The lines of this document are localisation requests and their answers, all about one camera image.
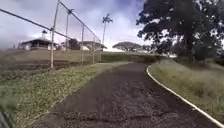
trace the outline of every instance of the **distant trees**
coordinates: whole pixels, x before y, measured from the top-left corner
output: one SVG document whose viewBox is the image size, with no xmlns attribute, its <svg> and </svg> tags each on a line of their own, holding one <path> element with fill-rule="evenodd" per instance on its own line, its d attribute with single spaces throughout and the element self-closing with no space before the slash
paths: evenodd
<svg viewBox="0 0 224 128">
<path fill-rule="evenodd" d="M 91 51 L 93 51 L 94 49 L 95 50 L 107 49 L 107 47 L 104 46 L 103 44 L 94 41 L 83 41 L 83 46 L 85 46 Z"/>
<path fill-rule="evenodd" d="M 113 48 L 117 48 L 125 52 L 134 52 L 142 49 L 142 46 L 132 42 L 120 42 L 118 44 L 115 44 Z"/>
<path fill-rule="evenodd" d="M 81 46 L 76 39 L 69 40 L 68 44 L 69 44 L 68 48 L 71 50 L 80 50 L 81 49 Z"/>
<path fill-rule="evenodd" d="M 177 42 L 174 51 L 189 62 L 213 56 L 224 39 L 223 0 L 146 0 L 139 16 L 140 38 L 153 40 L 160 53 Z"/>
</svg>

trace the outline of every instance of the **asphalt path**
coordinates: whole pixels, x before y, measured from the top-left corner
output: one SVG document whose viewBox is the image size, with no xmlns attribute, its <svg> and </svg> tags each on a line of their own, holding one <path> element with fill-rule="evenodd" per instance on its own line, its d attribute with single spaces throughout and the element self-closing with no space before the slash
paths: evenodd
<svg viewBox="0 0 224 128">
<path fill-rule="evenodd" d="M 150 79 L 147 66 L 132 63 L 102 73 L 30 127 L 217 128 Z"/>
</svg>

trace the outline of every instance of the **metal pole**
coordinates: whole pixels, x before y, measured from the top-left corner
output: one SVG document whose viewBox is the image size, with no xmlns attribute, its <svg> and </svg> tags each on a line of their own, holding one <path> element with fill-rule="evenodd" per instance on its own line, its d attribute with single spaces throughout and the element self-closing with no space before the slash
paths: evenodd
<svg viewBox="0 0 224 128">
<path fill-rule="evenodd" d="M 102 42 L 100 41 L 100 53 L 99 53 L 100 54 L 100 58 L 99 58 L 100 62 L 101 62 L 101 58 L 102 58 L 101 57 L 102 56 L 101 52 L 102 52 Z"/>
<path fill-rule="evenodd" d="M 54 68 L 54 34 L 55 34 L 55 28 L 56 28 L 56 23 L 57 23 L 59 5 L 60 5 L 60 0 L 58 0 L 58 3 L 57 3 L 55 17 L 54 17 L 54 25 L 53 25 L 53 29 L 52 29 L 52 43 L 51 43 L 51 68 L 52 69 Z"/>
<path fill-rule="evenodd" d="M 67 12 L 67 20 L 66 20 L 66 42 L 65 42 L 65 47 L 66 47 L 66 51 L 68 50 L 68 18 L 69 18 L 69 14 Z"/>
<path fill-rule="evenodd" d="M 83 65 L 83 61 L 84 61 L 84 58 L 83 58 L 83 41 L 84 41 L 84 29 L 85 26 L 84 24 L 82 25 L 82 42 L 81 42 L 81 62 L 82 62 L 82 65 Z"/>
<path fill-rule="evenodd" d="M 93 64 L 95 64 L 95 36 L 93 37 Z"/>
</svg>

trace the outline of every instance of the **cloud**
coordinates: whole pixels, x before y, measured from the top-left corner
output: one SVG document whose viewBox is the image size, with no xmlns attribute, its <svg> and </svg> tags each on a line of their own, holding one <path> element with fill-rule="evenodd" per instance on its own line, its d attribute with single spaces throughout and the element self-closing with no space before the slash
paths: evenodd
<svg viewBox="0 0 224 128">
<path fill-rule="evenodd" d="M 35 22 L 51 27 L 54 20 L 56 0 L 1 0 L 1 9 L 19 14 Z M 102 18 L 111 13 L 113 23 L 107 25 L 105 45 L 112 47 L 120 41 L 133 41 L 140 44 L 143 39 L 137 37 L 141 26 L 136 26 L 138 13 L 143 6 L 143 0 L 62 0 L 68 8 L 75 9 L 74 13 L 102 39 Z M 0 12 L 0 48 L 11 47 L 22 40 L 41 35 L 42 28 L 8 16 Z M 59 8 L 57 30 L 65 34 L 66 10 Z M 81 40 L 82 24 L 73 16 L 69 17 L 69 36 Z M 85 29 L 85 40 L 93 40 L 93 35 Z M 56 35 L 56 40 L 64 38 Z"/>
</svg>

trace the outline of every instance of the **field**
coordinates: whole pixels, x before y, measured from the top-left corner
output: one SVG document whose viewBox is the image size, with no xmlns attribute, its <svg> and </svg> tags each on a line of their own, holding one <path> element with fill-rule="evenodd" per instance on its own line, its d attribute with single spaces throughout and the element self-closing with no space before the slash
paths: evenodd
<svg viewBox="0 0 224 128">
<path fill-rule="evenodd" d="M 150 69 L 161 83 L 224 123 L 224 68 L 216 64 L 185 66 L 161 61 Z"/>
</svg>

